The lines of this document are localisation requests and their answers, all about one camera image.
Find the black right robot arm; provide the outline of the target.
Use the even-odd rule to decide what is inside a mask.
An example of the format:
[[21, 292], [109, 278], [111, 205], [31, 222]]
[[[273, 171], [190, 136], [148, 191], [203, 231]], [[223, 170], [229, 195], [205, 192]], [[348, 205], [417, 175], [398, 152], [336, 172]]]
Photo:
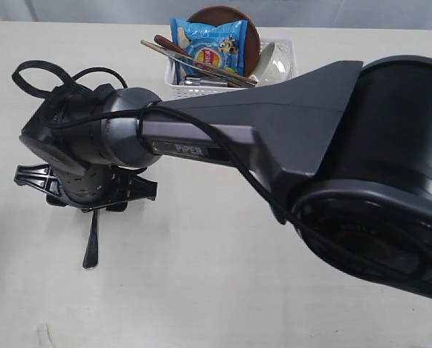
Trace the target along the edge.
[[14, 181], [53, 206], [122, 212], [153, 200], [160, 157], [234, 167], [309, 249], [365, 281], [432, 299], [432, 58], [338, 61], [271, 86], [163, 101], [30, 60], [42, 103]]

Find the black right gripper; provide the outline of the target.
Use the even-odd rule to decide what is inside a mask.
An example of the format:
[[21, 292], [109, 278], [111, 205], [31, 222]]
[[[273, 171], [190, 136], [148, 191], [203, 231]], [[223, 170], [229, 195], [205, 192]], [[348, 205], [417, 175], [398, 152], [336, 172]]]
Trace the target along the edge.
[[128, 202], [155, 200], [157, 183], [139, 176], [142, 170], [117, 166], [93, 165], [84, 175], [73, 175], [48, 164], [18, 166], [14, 182], [29, 186], [46, 195], [52, 206], [74, 207], [83, 212], [107, 209], [122, 212]]

